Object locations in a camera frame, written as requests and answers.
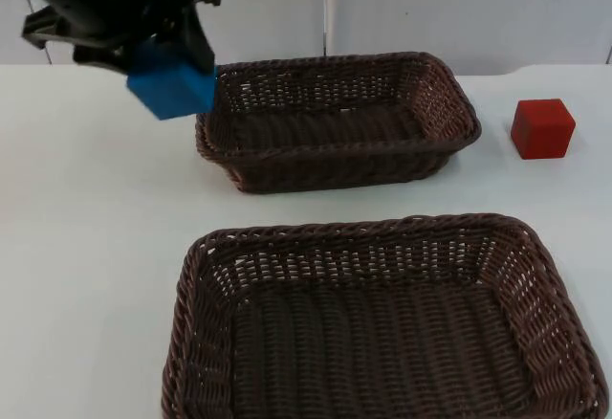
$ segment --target white wall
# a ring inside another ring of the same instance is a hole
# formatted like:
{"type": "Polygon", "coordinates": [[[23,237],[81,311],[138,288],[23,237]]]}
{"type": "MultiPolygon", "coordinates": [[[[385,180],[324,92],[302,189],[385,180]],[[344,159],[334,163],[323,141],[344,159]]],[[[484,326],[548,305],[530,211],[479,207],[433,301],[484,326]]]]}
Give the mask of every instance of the white wall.
{"type": "Polygon", "coordinates": [[[604,63],[612,0],[329,0],[331,54],[429,51],[461,74],[604,63]]]}
{"type": "Polygon", "coordinates": [[[43,51],[21,38],[29,13],[26,0],[0,0],[0,63],[48,63],[43,51]]]}
{"type": "MultiPolygon", "coordinates": [[[[198,10],[219,63],[323,54],[323,0],[223,0],[198,10]]],[[[51,43],[49,52],[54,63],[72,60],[67,45],[51,43]]]]}

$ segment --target brown wicker basket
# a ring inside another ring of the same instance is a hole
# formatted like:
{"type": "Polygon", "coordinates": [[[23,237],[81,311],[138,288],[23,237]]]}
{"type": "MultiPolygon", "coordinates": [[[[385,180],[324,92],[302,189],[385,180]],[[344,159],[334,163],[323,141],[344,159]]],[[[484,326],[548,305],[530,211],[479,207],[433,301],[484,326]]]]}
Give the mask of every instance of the brown wicker basket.
{"type": "Polygon", "coordinates": [[[189,250],[169,419],[602,418],[551,256],[500,215],[215,232],[189,250]]]}
{"type": "Polygon", "coordinates": [[[444,63],[399,53],[226,65],[196,131],[239,189],[279,192],[425,178],[481,129],[444,63]]]}

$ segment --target red cube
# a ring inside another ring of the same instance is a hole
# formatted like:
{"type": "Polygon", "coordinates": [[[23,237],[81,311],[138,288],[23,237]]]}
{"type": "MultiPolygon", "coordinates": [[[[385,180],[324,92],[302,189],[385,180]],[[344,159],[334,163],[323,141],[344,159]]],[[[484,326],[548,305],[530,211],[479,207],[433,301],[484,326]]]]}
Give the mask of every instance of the red cube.
{"type": "Polygon", "coordinates": [[[560,99],[521,100],[511,136],[523,159],[565,156],[576,122],[560,99]]]}

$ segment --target white table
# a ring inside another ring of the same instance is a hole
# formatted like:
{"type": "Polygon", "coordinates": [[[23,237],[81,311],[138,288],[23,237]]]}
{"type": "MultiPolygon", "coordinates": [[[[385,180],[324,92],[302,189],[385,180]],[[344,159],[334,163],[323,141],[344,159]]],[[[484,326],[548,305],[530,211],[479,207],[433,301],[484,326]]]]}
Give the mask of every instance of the white table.
{"type": "Polygon", "coordinates": [[[0,417],[160,417],[174,287],[203,234],[416,213],[494,211],[531,224],[612,381],[612,68],[460,81],[483,135],[438,175],[247,196],[196,154],[193,118],[156,121],[121,77],[1,67],[0,417]],[[578,123],[568,155],[521,161],[508,137],[516,102],[556,97],[578,123]]]}

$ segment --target blue cube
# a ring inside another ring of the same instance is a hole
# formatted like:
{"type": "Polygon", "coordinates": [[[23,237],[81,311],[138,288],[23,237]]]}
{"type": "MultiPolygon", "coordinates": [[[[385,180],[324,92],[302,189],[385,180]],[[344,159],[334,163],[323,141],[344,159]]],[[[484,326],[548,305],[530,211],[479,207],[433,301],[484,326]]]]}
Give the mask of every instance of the blue cube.
{"type": "Polygon", "coordinates": [[[204,75],[151,41],[138,48],[127,77],[127,88],[160,120],[207,113],[215,84],[216,69],[204,75]]]}

